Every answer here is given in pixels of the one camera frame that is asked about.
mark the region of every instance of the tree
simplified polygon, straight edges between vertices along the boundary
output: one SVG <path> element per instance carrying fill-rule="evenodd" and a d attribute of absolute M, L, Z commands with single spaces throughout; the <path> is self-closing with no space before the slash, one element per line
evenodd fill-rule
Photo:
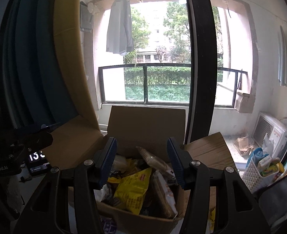
<path fill-rule="evenodd" d="M 217 7 L 212 7 L 217 36 L 217 50 L 222 54 L 221 25 Z M 191 63 L 190 27 L 186 4 L 168 2 L 167 18 L 163 25 L 168 28 L 164 33 L 174 40 L 174 46 L 169 52 L 171 60 L 175 63 Z"/>
<path fill-rule="evenodd" d="M 213 6 L 212 9 L 213 9 L 215 30 L 216 30 L 217 53 L 223 54 L 224 50 L 223 50 L 223 46 L 222 46 L 221 24 L 220 24 L 218 8 Z"/>
<path fill-rule="evenodd" d="M 131 64 L 139 48 L 145 48 L 149 44 L 150 31 L 148 24 L 141 13 L 132 7 L 132 39 L 135 50 L 124 56 L 124 64 Z"/>
<path fill-rule="evenodd" d="M 167 56 L 167 49 L 165 46 L 158 46 L 155 48 L 157 58 L 159 59 L 160 63 L 166 60 Z"/>

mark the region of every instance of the hanging shirt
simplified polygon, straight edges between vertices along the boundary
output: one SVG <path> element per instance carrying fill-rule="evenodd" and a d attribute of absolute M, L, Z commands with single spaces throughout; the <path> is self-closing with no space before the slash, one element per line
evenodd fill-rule
<path fill-rule="evenodd" d="M 107 33 L 107 52 L 126 55 L 134 50 L 132 39 L 132 16 L 129 0 L 115 0 Z"/>

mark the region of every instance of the digital display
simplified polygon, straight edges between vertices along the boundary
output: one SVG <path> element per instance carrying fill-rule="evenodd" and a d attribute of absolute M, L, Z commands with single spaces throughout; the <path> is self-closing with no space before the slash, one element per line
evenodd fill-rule
<path fill-rule="evenodd" d="M 39 160 L 43 160 L 45 158 L 45 155 L 43 154 L 42 151 L 39 151 L 39 152 L 35 152 L 33 154 L 30 154 L 28 156 L 28 161 L 30 163 L 33 163 L 33 162 L 37 162 Z"/>
<path fill-rule="evenodd" d="M 49 163 L 44 163 L 44 164 L 42 164 L 40 166 L 32 167 L 29 170 L 30 170 L 31 173 L 42 171 L 42 170 L 47 169 L 48 165 L 49 165 Z"/>
<path fill-rule="evenodd" d="M 44 174 L 51 168 L 50 163 L 42 151 L 28 155 L 25 163 L 31 176 Z"/>

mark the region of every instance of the grass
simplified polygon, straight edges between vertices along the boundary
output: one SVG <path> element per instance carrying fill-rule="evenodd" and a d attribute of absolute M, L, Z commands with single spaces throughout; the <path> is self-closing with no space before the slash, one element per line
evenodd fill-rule
<path fill-rule="evenodd" d="M 127 100 L 144 101 L 143 86 L 125 85 Z M 155 102 L 189 102 L 190 85 L 149 85 L 148 99 Z"/>

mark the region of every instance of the yellow snack bag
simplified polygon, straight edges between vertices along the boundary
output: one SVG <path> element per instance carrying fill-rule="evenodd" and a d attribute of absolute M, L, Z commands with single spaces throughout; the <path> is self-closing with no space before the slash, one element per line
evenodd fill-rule
<path fill-rule="evenodd" d="M 112 184 L 119 184 L 121 182 L 121 177 L 109 177 L 108 182 Z"/>
<path fill-rule="evenodd" d="M 141 172 L 122 178 L 114 197 L 125 203 L 126 208 L 139 215 L 142 208 L 145 193 L 149 186 L 149 179 L 152 168 L 147 168 Z"/>

